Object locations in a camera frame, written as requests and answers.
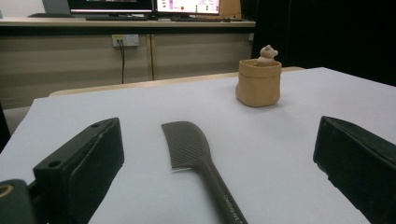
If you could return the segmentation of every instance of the desk top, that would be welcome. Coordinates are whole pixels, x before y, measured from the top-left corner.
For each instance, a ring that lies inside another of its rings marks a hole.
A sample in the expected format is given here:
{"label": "desk top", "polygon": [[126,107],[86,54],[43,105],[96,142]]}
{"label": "desk top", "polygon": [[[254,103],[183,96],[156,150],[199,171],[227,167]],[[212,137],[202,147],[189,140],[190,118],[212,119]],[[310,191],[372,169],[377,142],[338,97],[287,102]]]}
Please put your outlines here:
{"label": "desk top", "polygon": [[161,124],[204,132],[249,223],[369,223],[313,163],[321,116],[396,143],[396,88],[326,68],[282,73],[274,106],[235,99],[237,77],[36,99],[0,155],[0,179],[32,168],[89,125],[120,118],[125,163],[91,223],[218,223],[199,176],[172,172]]}
{"label": "desk top", "polygon": [[0,19],[0,35],[92,35],[115,34],[116,31],[120,32],[118,34],[132,31],[135,34],[250,33],[255,25],[254,21],[86,21],[84,18],[4,17]]}

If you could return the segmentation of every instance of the monitor screen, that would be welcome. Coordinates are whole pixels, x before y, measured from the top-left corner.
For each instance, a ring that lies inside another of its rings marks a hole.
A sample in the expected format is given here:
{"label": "monitor screen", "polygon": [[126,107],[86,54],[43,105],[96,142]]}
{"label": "monitor screen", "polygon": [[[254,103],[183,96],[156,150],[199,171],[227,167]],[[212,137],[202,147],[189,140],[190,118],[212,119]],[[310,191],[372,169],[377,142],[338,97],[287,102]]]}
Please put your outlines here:
{"label": "monitor screen", "polygon": [[72,14],[146,14],[152,0],[67,0]]}
{"label": "monitor screen", "polygon": [[220,0],[156,0],[158,13],[219,15]]}

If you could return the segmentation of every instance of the power cord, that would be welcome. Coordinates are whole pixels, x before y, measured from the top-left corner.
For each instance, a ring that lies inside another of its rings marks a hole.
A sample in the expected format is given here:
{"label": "power cord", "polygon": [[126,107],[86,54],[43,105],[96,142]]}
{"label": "power cord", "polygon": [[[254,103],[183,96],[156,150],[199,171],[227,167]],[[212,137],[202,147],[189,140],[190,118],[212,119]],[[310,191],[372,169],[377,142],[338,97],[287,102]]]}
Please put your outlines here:
{"label": "power cord", "polygon": [[117,43],[119,43],[120,46],[120,51],[121,51],[121,58],[122,58],[122,75],[121,75],[121,84],[124,84],[124,70],[125,70],[125,48],[123,45],[122,40],[117,40]]}

